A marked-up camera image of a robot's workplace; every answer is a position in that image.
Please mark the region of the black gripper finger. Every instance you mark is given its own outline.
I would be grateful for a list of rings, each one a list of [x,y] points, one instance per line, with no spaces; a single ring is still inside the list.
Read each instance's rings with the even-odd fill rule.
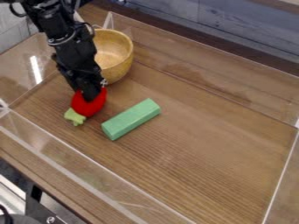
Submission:
[[[71,90],[77,91],[79,89],[79,86],[77,84],[77,76],[73,73],[65,73],[63,78],[65,78],[65,81],[67,82]]]
[[[101,92],[100,82],[100,76],[85,76],[77,78],[78,90],[86,102],[92,102],[98,96]]]

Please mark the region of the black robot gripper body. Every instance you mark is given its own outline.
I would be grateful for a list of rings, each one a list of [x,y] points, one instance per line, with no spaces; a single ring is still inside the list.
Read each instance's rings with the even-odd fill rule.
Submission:
[[[50,38],[50,46],[54,49],[54,54],[50,57],[62,77],[65,73],[74,74],[77,78],[85,76],[101,77],[101,68],[94,60],[97,49],[92,36]]]

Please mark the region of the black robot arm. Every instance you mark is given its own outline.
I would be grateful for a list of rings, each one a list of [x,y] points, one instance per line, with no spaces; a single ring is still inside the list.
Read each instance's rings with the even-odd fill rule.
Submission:
[[[50,56],[70,88],[79,91],[82,99],[92,102],[101,93],[104,80],[94,60],[94,29],[86,22],[74,19],[71,0],[1,0],[9,11],[31,20],[38,32],[46,36]]]

